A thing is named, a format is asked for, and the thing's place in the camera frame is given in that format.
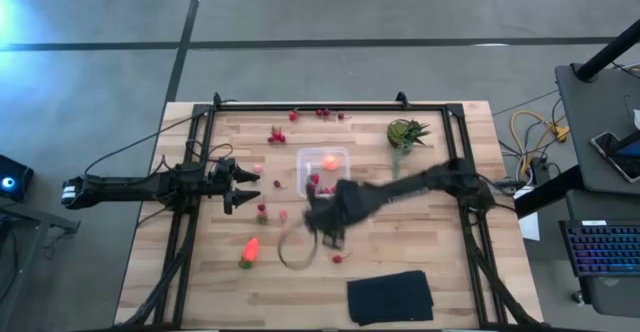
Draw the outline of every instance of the clear plastic container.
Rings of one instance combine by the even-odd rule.
[[[324,168],[325,156],[334,156],[338,161],[338,168],[329,171]],[[298,150],[296,160],[298,162],[298,194],[307,197],[307,182],[313,173],[320,176],[316,194],[320,197],[327,195],[320,190],[335,186],[339,179],[351,178],[351,160],[349,152],[343,147],[302,148]]]

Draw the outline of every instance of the orange ball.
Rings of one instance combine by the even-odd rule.
[[[340,167],[340,160],[336,156],[327,155],[322,159],[322,166],[327,171],[335,171]]]

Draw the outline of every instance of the smartphone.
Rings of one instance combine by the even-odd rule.
[[[591,139],[591,145],[629,183],[640,180],[640,156],[635,152],[640,141],[620,147],[620,139],[611,132],[604,132]]]

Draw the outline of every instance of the keyboard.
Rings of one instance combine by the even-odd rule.
[[[576,277],[640,276],[640,220],[560,221]]]

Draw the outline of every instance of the table leg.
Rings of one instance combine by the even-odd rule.
[[[584,190],[580,167],[575,165],[557,177],[515,200],[518,218],[526,217],[561,198],[570,189]]]

